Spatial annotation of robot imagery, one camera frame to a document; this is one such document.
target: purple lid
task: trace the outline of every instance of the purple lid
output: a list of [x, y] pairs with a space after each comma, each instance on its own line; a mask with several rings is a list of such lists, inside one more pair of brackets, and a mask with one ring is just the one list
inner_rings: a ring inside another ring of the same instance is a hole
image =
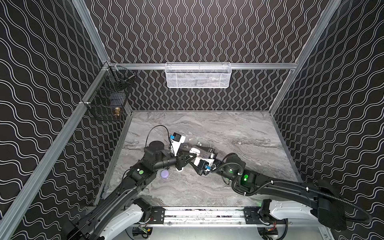
[[160, 173], [160, 176], [162, 177], [162, 178], [168, 178], [169, 177], [169, 172], [168, 172], [168, 170], [163, 170], [163, 171], [161, 171], [161, 173]]

